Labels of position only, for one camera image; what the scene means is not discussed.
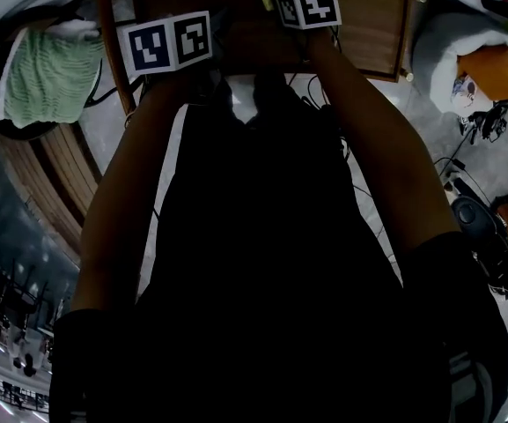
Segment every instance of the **orange cushion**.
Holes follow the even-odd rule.
[[[489,99],[508,99],[508,46],[482,47],[460,56],[459,69],[463,69]]]

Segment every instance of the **cord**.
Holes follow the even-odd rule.
[[[334,28],[331,26],[330,30],[332,31],[332,38],[335,40],[335,44],[337,45],[338,50],[340,50],[340,53],[343,53],[342,52],[342,44],[340,42],[340,27],[337,26],[334,31]]]
[[[373,196],[371,196],[367,191],[365,191],[364,189],[361,189],[359,188],[357,185],[353,185],[353,188],[357,189],[358,191],[361,191],[362,193],[366,194],[367,196],[369,196],[371,199],[373,199]]]
[[[482,188],[480,187],[480,185],[476,182],[476,180],[473,178],[473,176],[467,172],[466,169],[462,169],[462,171],[466,175],[468,175],[468,178],[471,179],[473,181],[473,183],[476,185],[476,187],[479,189],[479,191],[481,191],[482,195],[484,196],[484,198],[486,199],[486,202],[489,204],[489,207],[490,207],[490,199],[488,199],[486,194],[484,194],[484,191],[482,191]]]
[[[469,174],[468,171],[465,169],[465,164],[462,161],[459,161],[457,159],[449,159],[447,157],[442,157],[442,158],[436,160],[434,165],[437,165],[441,160],[449,160],[449,161],[447,161],[447,165],[449,163],[453,163],[460,171],[463,171],[466,175],[468,175],[468,178],[471,179],[473,181],[473,183],[476,185],[476,187],[479,189],[479,191],[481,191],[482,195],[484,196],[484,198],[486,199],[486,202],[489,204],[489,207],[490,207],[490,199],[486,196],[486,194],[482,190],[481,186],[477,183],[477,181],[473,178],[473,176],[471,174]]]
[[[365,191],[364,189],[360,189],[357,185],[353,185],[353,188],[355,188],[356,190],[358,191],[361,191],[362,193],[366,194],[367,196],[369,196],[371,199],[373,199],[373,196],[371,196],[367,191]],[[381,227],[380,227],[380,230],[379,232],[375,235],[375,237],[377,238],[377,240],[379,239],[380,235],[383,233],[383,229],[385,228],[385,225],[382,224]]]
[[[85,104],[86,108],[96,107],[104,100],[108,99],[110,96],[112,96],[114,93],[116,93],[116,87],[113,89],[108,90],[106,93],[104,93],[101,97],[95,100],[91,100]]]
[[[457,155],[457,153],[459,152],[460,148],[465,144],[465,141],[467,140],[468,136],[473,133],[473,130],[476,129],[476,127],[471,127],[471,130],[469,130],[467,132],[467,134],[465,135],[465,137],[463,139],[461,139],[461,142],[459,143],[459,145],[457,146],[457,149],[455,149],[455,152],[453,153],[453,155],[449,158],[449,161],[447,161],[447,163],[445,164],[444,168],[441,170],[441,172],[439,173],[439,176],[441,177],[441,175],[445,172],[445,170],[447,169],[447,167],[449,166],[449,163],[451,163],[451,160],[453,160],[455,158],[455,156]]]
[[[314,100],[314,97],[313,97],[312,93],[310,92],[310,84],[311,84],[311,83],[313,82],[313,80],[314,80],[315,78],[317,78],[317,77],[318,77],[318,75],[315,75],[315,76],[314,76],[314,77],[312,77],[310,80],[308,80],[308,86],[307,86],[306,88],[307,88],[307,90],[308,90],[308,96],[310,97],[310,100],[312,100],[312,101],[313,101],[313,104],[314,104],[314,106],[315,106],[316,108],[320,109],[320,105],[318,105],[318,103],[316,103],[316,100]]]
[[[434,161],[434,166],[437,165],[441,160],[449,160],[451,161],[452,159],[450,159],[449,157],[441,157],[440,159],[437,159],[436,161]]]
[[[295,72],[294,74],[292,74],[292,77],[289,80],[289,86],[291,86],[292,80],[294,80],[297,75],[298,75],[298,72]]]

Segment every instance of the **wooden panel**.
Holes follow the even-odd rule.
[[[379,78],[398,76],[409,0],[339,0],[343,52],[362,71]],[[263,66],[310,71],[296,44],[261,0],[134,0],[139,20],[166,14],[228,7],[233,23],[225,37],[223,72],[252,73]]]
[[[42,137],[40,143],[63,186],[63,192],[67,193],[67,196],[59,193],[63,201],[68,206],[68,199],[71,199],[85,218],[97,190],[97,183],[77,145],[70,126],[59,125],[55,130]]]
[[[4,137],[0,137],[0,147],[7,159],[7,165],[11,165],[26,190],[26,204],[29,205],[28,200],[32,199],[49,225],[62,236],[72,251],[79,255],[81,225],[74,219],[48,179],[33,148],[27,142]],[[26,198],[25,193],[21,193],[21,196]]]

